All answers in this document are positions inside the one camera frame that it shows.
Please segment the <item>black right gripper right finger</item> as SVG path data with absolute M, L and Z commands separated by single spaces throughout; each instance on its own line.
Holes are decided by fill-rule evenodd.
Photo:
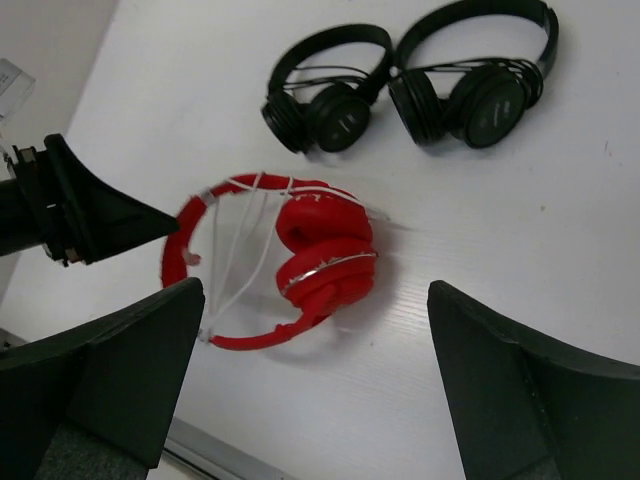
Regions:
M 427 309 L 466 478 L 638 478 L 638 366 L 520 324 L 442 280 Z

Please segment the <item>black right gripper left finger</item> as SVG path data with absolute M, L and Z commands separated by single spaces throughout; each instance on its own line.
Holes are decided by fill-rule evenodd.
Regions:
M 1 352 L 4 479 L 144 479 L 159 464 L 198 335 L 187 278 Z

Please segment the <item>red over-ear headphones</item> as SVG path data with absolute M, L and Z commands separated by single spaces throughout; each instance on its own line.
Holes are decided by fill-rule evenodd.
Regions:
M 188 276 L 200 258 L 190 253 L 193 233 L 208 208 L 227 194 L 275 193 L 283 196 L 273 232 L 292 252 L 276 274 L 282 297 L 300 311 L 299 318 L 269 333 L 225 337 L 208 333 L 206 342 L 225 350 L 255 351 L 284 344 L 311 330 L 338 309 L 364 299 L 374 286 L 378 254 L 367 207 L 352 194 L 320 180 L 248 173 L 193 196 L 177 216 L 179 229 L 166 239 L 161 282 L 169 287 Z

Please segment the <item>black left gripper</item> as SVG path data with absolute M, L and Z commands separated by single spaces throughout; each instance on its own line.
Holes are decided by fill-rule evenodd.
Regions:
M 89 265 L 179 230 L 175 217 L 94 175 L 60 134 L 46 151 L 1 149 L 10 178 L 1 182 L 1 254 L 41 246 L 63 265 Z

